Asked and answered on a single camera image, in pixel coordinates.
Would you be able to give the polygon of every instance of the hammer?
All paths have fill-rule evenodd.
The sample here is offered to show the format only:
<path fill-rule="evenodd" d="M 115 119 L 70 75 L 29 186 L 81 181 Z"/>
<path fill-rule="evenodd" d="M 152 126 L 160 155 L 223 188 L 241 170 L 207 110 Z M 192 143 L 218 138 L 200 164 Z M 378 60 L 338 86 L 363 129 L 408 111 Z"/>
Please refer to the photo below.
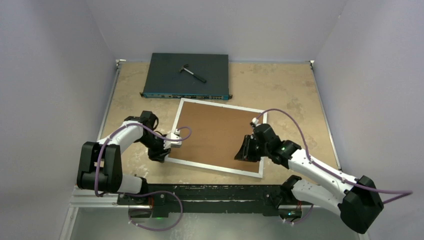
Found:
<path fill-rule="evenodd" d="M 193 77 L 195 77 L 196 79 L 198 79 L 198 80 L 200 80 L 202 83 L 206 83 L 206 79 L 204 79 L 203 77 L 201 77 L 201 76 L 199 76 L 199 75 L 197 75 L 197 74 L 195 74 L 195 73 L 193 73 L 193 72 L 191 72 L 191 71 L 189 71 L 187 68 L 189 67 L 189 65 L 188 64 L 185 64 L 185 65 L 183 65 L 180 69 L 179 69 L 179 72 L 181 73 L 183 70 L 184 71 L 186 71 L 187 73 L 189 73 L 189 74 L 191 74 L 191 75 L 193 75 Z"/>

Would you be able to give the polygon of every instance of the white frame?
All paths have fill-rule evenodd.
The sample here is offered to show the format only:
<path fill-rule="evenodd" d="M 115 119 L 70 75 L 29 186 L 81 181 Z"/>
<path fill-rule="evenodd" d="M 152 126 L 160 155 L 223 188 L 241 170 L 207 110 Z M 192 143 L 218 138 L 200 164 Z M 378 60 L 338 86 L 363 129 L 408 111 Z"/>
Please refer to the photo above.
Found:
<path fill-rule="evenodd" d="M 243 110 L 243 111 L 254 112 L 254 113 L 262 113 L 264 111 L 264 110 L 242 107 L 242 106 L 234 106 L 234 105 L 227 105 L 227 104 L 215 103 L 215 102 L 209 102 L 209 101 L 201 101 L 201 100 L 195 100 L 195 99 L 181 98 L 181 101 L 179 102 L 178 110 L 176 112 L 176 117 L 175 117 L 175 120 L 174 120 L 173 125 L 172 125 L 172 132 L 174 132 L 175 129 L 177 128 L 178 120 L 180 119 L 181 110 L 183 109 L 183 104 L 185 102 L 205 104 L 205 105 L 223 107 L 223 108 L 228 108 L 228 109 L 237 109 L 237 110 Z M 268 118 L 268 113 L 266 112 L 265 114 L 263 114 L 263 123 L 264 124 L 267 123 L 267 118 Z M 214 166 L 214 165 L 209 165 L 209 164 L 204 164 L 204 163 L 181 160 L 181 159 L 172 158 L 172 157 L 168 157 L 168 156 L 165 157 L 165 161 L 170 162 L 170 163 L 176 163 L 176 164 L 183 164 L 183 165 L 198 167 L 198 168 L 211 169 L 211 170 L 216 170 L 216 171 L 221 171 L 221 172 L 226 172 L 226 173 L 239 174 L 239 175 L 250 176 L 250 177 L 255 177 L 255 178 L 262 178 L 263 173 L 264 173 L 265 157 L 260 158 L 259 172 L 243 171 L 243 170 L 237 170 L 237 169 L 232 169 L 232 168 L 228 168 L 228 167 Z"/>

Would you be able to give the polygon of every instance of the metal bracket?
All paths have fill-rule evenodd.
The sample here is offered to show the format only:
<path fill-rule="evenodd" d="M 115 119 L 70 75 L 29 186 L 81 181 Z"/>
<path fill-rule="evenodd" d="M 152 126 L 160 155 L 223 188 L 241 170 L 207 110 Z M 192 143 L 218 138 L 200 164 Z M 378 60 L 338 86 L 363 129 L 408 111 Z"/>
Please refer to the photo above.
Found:
<path fill-rule="evenodd" d="M 118 205 L 118 194 L 106 193 L 103 197 L 96 197 L 93 190 L 84 190 L 75 187 L 70 198 L 70 208 L 128 208 L 128 205 Z M 148 205 L 134 205 L 131 208 L 145 209 Z"/>
<path fill-rule="evenodd" d="M 78 207 L 69 207 L 67 210 L 65 222 L 63 224 L 62 232 L 60 233 L 59 240 L 71 239 L 72 230 L 74 228 L 75 219 L 77 218 Z"/>
<path fill-rule="evenodd" d="M 126 62 L 126 61 L 127 61 L 126 59 L 115 59 L 115 62 L 116 62 L 116 69 L 120 69 L 120 68 L 121 68 L 122 63 L 124 63 L 124 62 Z"/>
<path fill-rule="evenodd" d="M 315 79 L 314 70 L 312 68 L 313 65 L 314 65 L 314 61 L 311 60 L 310 61 L 310 66 L 311 66 L 310 71 L 311 71 L 312 76 L 313 76 L 313 82 L 315 83 L 316 93 L 318 93 L 319 104 L 321 105 L 321 111 L 324 114 L 325 125 L 327 126 L 328 135 L 330 137 L 330 142 L 331 142 L 332 150 L 333 150 L 333 153 L 334 153 L 335 162 L 337 164 L 337 169 L 339 171 L 342 171 L 342 167 L 340 166 L 339 157 L 337 156 L 337 152 L 336 152 L 336 147 L 334 146 L 333 135 L 332 135 L 332 132 L 330 130 L 329 122 L 327 121 L 326 111 L 324 110 L 324 105 L 323 105 L 323 101 L 322 101 L 322 98 L 321 98 L 321 95 L 320 95 L 320 90 L 318 89 L 317 80 Z"/>

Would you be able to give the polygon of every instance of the floor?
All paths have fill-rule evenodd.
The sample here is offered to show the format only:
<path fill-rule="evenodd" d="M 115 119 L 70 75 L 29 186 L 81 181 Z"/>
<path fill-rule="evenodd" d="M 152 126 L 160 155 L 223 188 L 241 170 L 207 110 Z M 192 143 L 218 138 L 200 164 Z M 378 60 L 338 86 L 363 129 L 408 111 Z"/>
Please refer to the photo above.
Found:
<path fill-rule="evenodd" d="M 148 69 L 147 62 L 123 64 L 103 137 L 117 129 L 126 117 L 139 116 L 143 110 L 152 111 L 159 117 L 157 130 L 162 133 L 171 130 L 180 100 L 140 97 Z M 311 154 L 333 168 L 338 167 L 309 64 L 230 63 L 229 80 L 233 99 L 216 100 L 217 103 L 287 111 L 302 128 Z M 270 112 L 268 123 L 282 140 L 289 139 L 302 145 L 300 134 L 288 117 L 279 112 Z M 149 183 L 170 184 L 281 184 L 295 174 L 273 164 L 268 158 L 261 179 L 171 162 L 153 162 L 148 159 L 147 151 L 142 144 L 132 144 L 122 155 L 124 173 L 145 177 Z"/>

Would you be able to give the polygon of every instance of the hammer head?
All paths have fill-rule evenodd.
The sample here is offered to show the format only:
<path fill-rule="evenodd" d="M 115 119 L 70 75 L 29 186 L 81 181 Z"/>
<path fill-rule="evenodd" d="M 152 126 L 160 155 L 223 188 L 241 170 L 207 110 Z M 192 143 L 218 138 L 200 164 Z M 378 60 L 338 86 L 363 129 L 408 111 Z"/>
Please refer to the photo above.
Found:
<path fill-rule="evenodd" d="M 184 64 L 180 69 L 179 72 L 181 73 L 185 68 L 188 68 L 189 65 L 188 64 Z"/>

